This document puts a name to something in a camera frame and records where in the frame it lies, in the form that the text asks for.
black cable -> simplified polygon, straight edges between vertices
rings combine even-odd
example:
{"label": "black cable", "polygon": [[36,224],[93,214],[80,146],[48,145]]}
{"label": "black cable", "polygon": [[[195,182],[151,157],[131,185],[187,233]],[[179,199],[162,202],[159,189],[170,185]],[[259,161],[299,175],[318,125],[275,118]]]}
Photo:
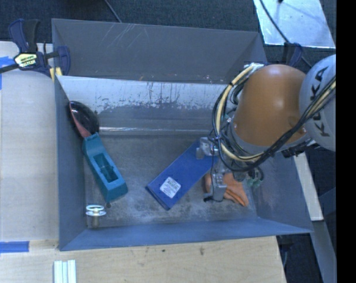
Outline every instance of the black cable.
{"label": "black cable", "polygon": [[[290,43],[288,38],[283,34],[283,32],[281,31],[281,29],[278,27],[278,25],[275,23],[275,21],[273,20],[273,18],[271,17],[269,11],[267,10],[265,4],[263,3],[262,0],[259,0],[260,4],[262,5],[264,11],[266,12],[268,18],[271,20],[271,23],[273,24],[273,26],[275,26],[275,28],[277,29],[277,31],[279,32],[279,34],[283,37],[283,39],[287,42],[287,43]],[[304,63],[309,66],[309,68],[312,68],[311,64],[304,58],[304,57],[301,57],[302,61],[304,61]]]}
{"label": "black cable", "polygon": [[[234,168],[233,166],[230,166],[225,161],[225,158],[224,158],[224,155],[222,152],[222,148],[221,148],[222,144],[226,146],[225,142],[223,141],[223,138],[225,138],[224,133],[222,133],[222,131],[217,131],[217,129],[215,127],[215,119],[214,118],[212,118],[213,129],[212,129],[211,133],[214,133],[215,137],[212,138],[212,137],[208,136],[208,139],[209,139],[209,141],[215,143],[218,146],[218,155],[219,155],[221,161],[225,164],[225,166],[227,168],[229,168],[230,170],[232,170],[234,172],[247,172],[249,170],[253,170],[253,169],[257,168],[258,166],[260,166],[266,159],[273,156],[309,119],[311,119],[314,115],[318,114],[321,110],[323,110],[323,108],[325,108],[325,106],[331,101],[331,99],[333,97],[328,98],[327,101],[325,101],[316,112],[313,112],[312,114],[309,115],[309,112],[312,111],[312,107],[317,104],[317,102],[319,101],[321,96],[326,91],[330,90],[330,88],[332,87],[332,83],[334,81],[335,81],[335,76],[333,76],[333,78],[330,80],[330,82],[318,93],[318,95],[315,97],[315,99],[311,101],[311,103],[305,109],[305,111],[303,112],[301,118],[296,123],[296,125],[293,128],[291,128],[290,130],[288,130],[286,133],[284,133],[275,143],[273,143],[267,150],[265,150],[262,153],[262,155],[260,155],[260,157],[258,157],[258,159],[255,162],[251,162],[251,161],[246,162],[245,161],[243,163],[246,164],[246,166],[237,165],[238,168]],[[215,102],[215,106],[214,106],[213,112],[212,112],[213,117],[215,117],[215,111],[216,111],[218,103],[222,99],[223,95],[224,95],[224,91],[220,94],[217,101]],[[231,144],[228,144],[226,146],[226,148],[228,148],[228,150],[231,150],[235,153],[235,149]]]}
{"label": "black cable", "polygon": [[115,15],[117,21],[119,21],[119,23],[122,23],[121,19],[119,18],[119,16],[117,15],[117,13],[115,12],[115,10],[112,8],[111,4],[109,4],[108,0],[104,0],[105,3],[108,5],[109,9],[112,11],[112,13]]}

clamp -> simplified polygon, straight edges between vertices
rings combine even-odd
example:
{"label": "clamp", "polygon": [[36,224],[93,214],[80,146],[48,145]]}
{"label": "clamp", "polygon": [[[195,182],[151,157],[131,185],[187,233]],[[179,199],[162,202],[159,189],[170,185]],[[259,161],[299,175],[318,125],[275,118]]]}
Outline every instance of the clamp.
{"label": "clamp", "polygon": [[39,20],[18,19],[9,25],[11,41],[19,48],[19,54],[14,57],[14,63],[0,68],[0,74],[14,69],[31,70],[53,78],[53,68],[48,64],[50,58],[58,57],[58,64],[63,75],[70,69],[70,52],[68,47],[59,46],[53,52],[47,53],[44,43],[44,53],[38,51],[36,33]]}

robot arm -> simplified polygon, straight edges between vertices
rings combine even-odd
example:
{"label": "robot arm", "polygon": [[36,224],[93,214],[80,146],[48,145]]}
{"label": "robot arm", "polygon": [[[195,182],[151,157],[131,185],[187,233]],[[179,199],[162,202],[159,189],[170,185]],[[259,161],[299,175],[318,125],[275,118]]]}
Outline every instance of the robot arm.
{"label": "robot arm", "polygon": [[[259,166],[277,152],[288,157],[313,143],[335,151],[335,65],[333,55],[305,75],[287,65],[250,64],[226,87],[213,109],[212,133],[202,140],[202,152],[205,143],[208,154],[209,140],[209,154],[220,157],[206,197],[222,199],[221,177],[229,171],[259,184]],[[229,96],[234,114],[226,111]]]}

black floor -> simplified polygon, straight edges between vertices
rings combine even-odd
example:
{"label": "black floor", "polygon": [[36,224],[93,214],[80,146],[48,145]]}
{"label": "black floor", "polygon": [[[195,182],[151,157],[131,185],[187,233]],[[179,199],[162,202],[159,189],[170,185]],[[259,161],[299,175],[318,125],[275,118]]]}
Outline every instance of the black floor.
{"label": "black floor", "polygon": [[[253,0],[108,0],[122,22],[173,25],[181,27],[260,31]],[[329,29],[337,40],[337,0],[320,0]],[[18,19],[39,19],[38,42],[51,42],[51,18],[90,21],[117,21],[104,0],[0,0],[0,40],[9,41],[8,25]],[[283,48],[265,45],[269,62],[281,62]],[[334,50],[305,48],[304,56],[311,64],[334,54]],[[309,70],[303,62],[297,66]],[[318,194],[335,187],[335,153],[324,149],[307,153]],[[337,249],[336,213],[325,217]],[[320,283],[321,275],[309,235],[295,235],[282,241],[286,256],[288,283]]]}

bolt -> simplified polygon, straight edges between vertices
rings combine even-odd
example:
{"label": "bolt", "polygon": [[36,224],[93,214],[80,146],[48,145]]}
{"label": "bolt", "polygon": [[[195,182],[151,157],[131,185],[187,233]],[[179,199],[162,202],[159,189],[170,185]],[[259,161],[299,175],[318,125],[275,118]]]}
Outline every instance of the bolt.
{"label": "bolt", "polygon": [[92,217],[92,227],[99,227],[99,217],[104,216],[107,212],[102,205],[88,205],[86,206],[86,215]]}

